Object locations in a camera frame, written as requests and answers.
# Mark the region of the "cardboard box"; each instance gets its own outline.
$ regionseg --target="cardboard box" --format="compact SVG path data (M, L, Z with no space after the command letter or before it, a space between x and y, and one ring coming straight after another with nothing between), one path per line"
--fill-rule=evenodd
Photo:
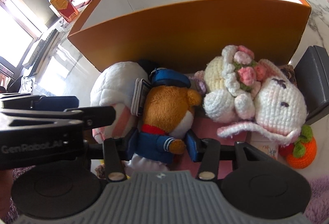
M230 44L283 65L310 11L305 0L92 0L68 39L99 71L143 58L192 73Z

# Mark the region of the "purple fuzzy blanket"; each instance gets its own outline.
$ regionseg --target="purple fuzzy blanket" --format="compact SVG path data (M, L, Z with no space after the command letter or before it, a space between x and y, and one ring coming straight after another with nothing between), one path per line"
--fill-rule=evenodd
M29 166L29 167L22 167L22 168L15 168L13 170L13 178L14 180L16 180L19 176L21 176L22 174L24 174L25 172L29 171L31 168L33 168L34 166ZM18 213L17 213L17 209L13 203L12 198L10 198L10 211L8 212L7 216L3 219L4 223L6 224L10 224L12 222L14 222L14 220L16 220L18 218Z
M329 218L329 176L310 181L312 195L304 215L313 223L321 224Z

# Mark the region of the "silver screw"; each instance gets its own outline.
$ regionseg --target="silver screw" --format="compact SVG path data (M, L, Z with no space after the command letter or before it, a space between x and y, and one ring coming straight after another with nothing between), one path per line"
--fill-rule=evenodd
M90 127L91 125L93 125L93 121L91 119L87 120L87 126Z
M156 175L156 177L157 177L158 179L162 180L163 178L166 177L166 175L165 175L165 173L159 173L159 174Z
M199 179L201 180L212 180L215 177L215 174L210 171L203 171L199 174Z
M81 120L77 120L77 119L72 119L71 121L69 121L70 124L80 124Z
M120 181L123 180L125 175L121 172L112 172L108 175L109 180Z

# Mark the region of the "pink crochet rose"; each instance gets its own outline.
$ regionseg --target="pink crochet rose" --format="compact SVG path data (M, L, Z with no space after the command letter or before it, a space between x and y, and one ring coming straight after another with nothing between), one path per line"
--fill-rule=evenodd
M262 81L266 76L266 68L262 65L256 65L254 70L256 72L257 81Z
M238 64L243 64L243 65L249 65L252 62L251 57L246 54L245 52L236 52L234 54L234 62Z
M244 53L248 54L252 59L255 58L255 54L250 49L248 49L247 47L245 47L243 45L238 46L237 50L239 52L244 52Z
M240 76L240 82L246 86L250 87L256 81L256 72L250 66L239 69L238 74Z

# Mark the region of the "embroidered eye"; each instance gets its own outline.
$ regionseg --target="embroidered eye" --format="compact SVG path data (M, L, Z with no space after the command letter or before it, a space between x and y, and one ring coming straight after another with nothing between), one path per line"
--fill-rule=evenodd
M276 78L273 78L272 80L276 81L282 88L287 88L285 84L286 82L283 79L278 80Z
M289 104L287 104L286 102L282 102L280 105L284 107L289 107Z

